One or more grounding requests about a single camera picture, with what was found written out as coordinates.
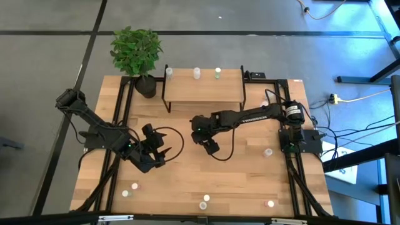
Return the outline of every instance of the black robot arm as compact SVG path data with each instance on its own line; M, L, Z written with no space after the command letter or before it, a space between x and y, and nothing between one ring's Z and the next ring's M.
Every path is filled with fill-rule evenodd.
M219 151L218 144L212 139L220 132L230 131L240 124L260 121L264 119L276 119L289 126L289 138L293 144L304 141L301 125L304 124L304 114L300 103L286 101L282 104L286 110L282 110L280 104L272 103L245 111L219 111L211 113L210 117L194 116L192 118L192 139L196 144L204 146L207 153L212 155Z
M142 128L146 139L139 142L129 133L128 127L113 126L90 110L81 91L67 89L56 101L56 108L60 111L78 115L90 125L89 132L84 132L85 138L88 135L97 136L102 148L112 150L123 160L130 160L143 173L165 165L165 153L169 149L158 152L158 148L164 145L165 134L156 132L151 124Z

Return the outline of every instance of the potted plant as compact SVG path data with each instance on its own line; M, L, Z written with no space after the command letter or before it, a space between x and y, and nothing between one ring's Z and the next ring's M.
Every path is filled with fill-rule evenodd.
M131 31L130 26L114 34L115 40L111 43L114 50L110 53L115 67L129 76L139 75L136 90L145 98L154 97L156 80L148 72L156 68L154 63L159 59L158 53L163 51L158 35L151 30Z

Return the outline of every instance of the white cable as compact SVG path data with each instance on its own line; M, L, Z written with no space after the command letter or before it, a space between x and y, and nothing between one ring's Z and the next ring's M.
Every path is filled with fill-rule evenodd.
M370 95L368 95L368 96L360 97L360 98L352 99L352 100L343 100L343 99L340 99L340 98L338 97L338 98L337 98L337 101L338 101L338 102L342 102L342 103L352 103L352 102L355 102L355 101L358 101L358 100L363 100L363 99L366 99L366 98L375 96L375 95L377 95L377 94L385 93L386 91L390 91L390 89L387 89L387 90L384 90L384 91L379 91L379 92L377 92L377 93L375 93L375 94L370 94Z
M307 6L304 4L304 2L303 2L302 0L296 0L296 1L299 2L299 3L301 4L302 7L307 8ZM323 16L323 17L320 17L320 18L315 18L313 15L311 15L309 9L306 11L306 13L307 13L308 15L310 15L310 17L313 18L313 19L315 19L315 20L324 19L324 18L327 18L328 16L330 16L330 15L331 15L332 13L334 13L336 10L338 10L339 7L341 7L346 1L347 1L347 0L343 0L343 2L342 2L340 5L338 5L335 9L333 9L330 13L328 13L327 15L325 15L325 16Z
M379 132L381 132L381 131L384 131L384 130L386 130L386 129L389 129L389 128L391 128L391 127L397 125L397 124L400 124L400 121L395 122L394 124L391 124L391 125L388 126L388 127L384 127L383 129L380 129L380 130L378 130L378 131L372 132L372 133L370 133L370 134L366 134L366 135L364 135L364 136L362 136L362 137L359 137L359 138L357 138L357 139L354 139L354 140L352 140L352 141L349 141L349 142L347 142L346 144L342 144L342 145L339 146L338 148L343 147L343 146L345 146L345 145L348 145L348 144L350 144L350 143L352 143L352 142L354 142L354 141L360 140L361 138L365 138L365 137L368 137L368 136L370 136L370 135L373 135L373 134L379 133Z

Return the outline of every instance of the green leaves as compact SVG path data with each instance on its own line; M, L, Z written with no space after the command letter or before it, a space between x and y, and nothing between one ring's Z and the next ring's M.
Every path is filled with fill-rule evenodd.
M163 52L156 33L144 29L131 31L130 26L114 33L116 38L111 43L114 50L110 54L116 68L130 76L147 76L148 71L155 69L158 53Z

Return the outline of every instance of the black plant pot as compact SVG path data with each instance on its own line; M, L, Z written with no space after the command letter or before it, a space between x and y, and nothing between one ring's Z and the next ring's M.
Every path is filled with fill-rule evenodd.
M135 82L135 88L145 98L153 98L156 95L156 80L152 75L140 76Z

